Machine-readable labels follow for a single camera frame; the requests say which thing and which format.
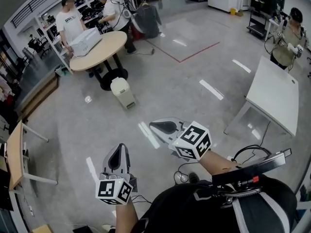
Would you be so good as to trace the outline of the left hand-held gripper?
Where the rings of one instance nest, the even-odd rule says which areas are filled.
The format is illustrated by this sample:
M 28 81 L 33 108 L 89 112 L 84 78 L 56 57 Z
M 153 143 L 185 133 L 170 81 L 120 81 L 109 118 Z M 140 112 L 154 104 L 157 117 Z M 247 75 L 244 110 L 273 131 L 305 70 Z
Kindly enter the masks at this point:
M 137 178 L 130 174 L 124 177 L 108 174 L 121 166 L 123 174 L 130 173 L 130 158 L 125 144 L 115 146 L 103 161 L 103 172 L 96 181 L 95 198 L 108 205 L 126 205 L 132 192 L 137 192 Z

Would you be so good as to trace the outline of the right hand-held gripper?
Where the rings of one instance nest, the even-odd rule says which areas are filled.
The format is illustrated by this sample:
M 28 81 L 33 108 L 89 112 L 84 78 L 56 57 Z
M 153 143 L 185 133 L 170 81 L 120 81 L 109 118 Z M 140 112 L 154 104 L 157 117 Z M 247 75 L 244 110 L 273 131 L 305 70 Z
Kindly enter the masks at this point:
M 171 116 L 153 120 L 149 123 L 149 127 L 161 140 L 173 141 L 176 138 L 177 126 L 183 125 L 184 123 L 184 120 Z M 169 149 L 175 151 L 181 158 L 199 161 L 210 146 L 211 136 L 209 130 L 196 121 L 193 121 L 169 144 Z

